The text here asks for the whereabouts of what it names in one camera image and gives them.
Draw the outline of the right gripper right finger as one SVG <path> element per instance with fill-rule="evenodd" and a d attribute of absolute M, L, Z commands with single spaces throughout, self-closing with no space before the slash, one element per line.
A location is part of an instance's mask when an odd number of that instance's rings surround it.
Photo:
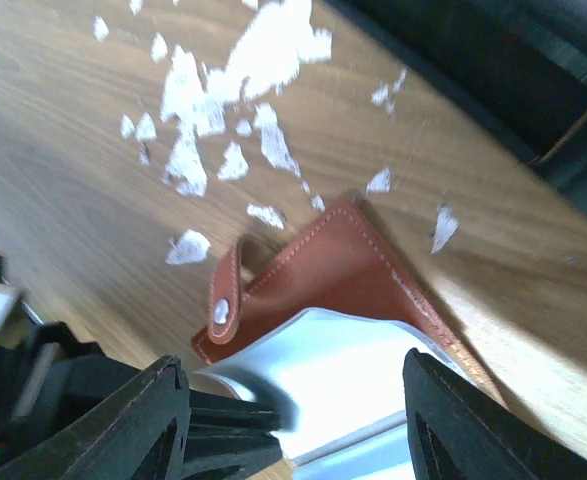
<path fill-rule="evenodd" d="M 587 460 L 531 428 L 429 354 L 403 367 L 417 479 L 587 479 Z"/>

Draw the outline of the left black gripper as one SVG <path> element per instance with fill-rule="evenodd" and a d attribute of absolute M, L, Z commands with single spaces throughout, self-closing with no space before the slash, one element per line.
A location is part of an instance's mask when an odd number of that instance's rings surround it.
<path fill-rule="evenodd" d="M 38 324 L 0 255 L 0 468 L 50 439 L 145 369 Z M 193 390 L 180 479 L 246 479 L 281 459 L 269 407 Z"/>

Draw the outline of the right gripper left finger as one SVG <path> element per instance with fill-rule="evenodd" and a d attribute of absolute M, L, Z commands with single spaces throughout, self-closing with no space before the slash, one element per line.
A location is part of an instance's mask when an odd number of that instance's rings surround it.
<path fill-rule="evenodd" d="M 0 468 L 0 479 L 180 479 L 189 421 L 180 359 L 164 356 L 50 439 Z"/>

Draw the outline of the brown leather card holder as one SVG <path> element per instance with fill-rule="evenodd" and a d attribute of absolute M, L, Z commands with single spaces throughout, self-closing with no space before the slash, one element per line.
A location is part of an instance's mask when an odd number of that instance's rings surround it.
<path fill-rule="evenodd" d="M 414 479 L 403 367 L 425 354 L 500 398 L 485 368 L 345 196 L 251 280 L 245 235 L 219 261 L 193 349 L 204 377 L 272 407 L 297 479 Z"/>

